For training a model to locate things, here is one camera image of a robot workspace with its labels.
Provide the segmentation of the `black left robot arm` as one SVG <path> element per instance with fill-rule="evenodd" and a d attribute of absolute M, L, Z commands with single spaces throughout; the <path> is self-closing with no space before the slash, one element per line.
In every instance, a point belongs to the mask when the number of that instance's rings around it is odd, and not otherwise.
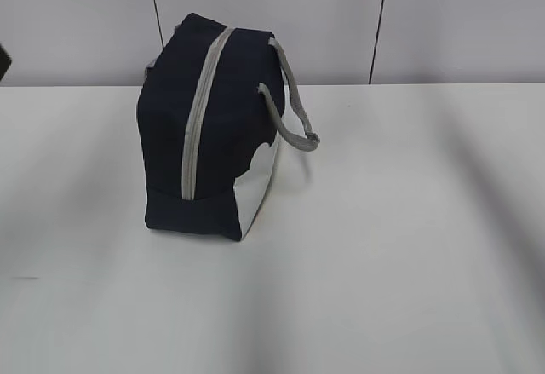
<path fill-rule="evenodd" d="M 6 49 L 2 45 L 0 45 L 0 81 L 3 80 L 11 64 L 12 64 L 11 57 L 9 56 Z"/>

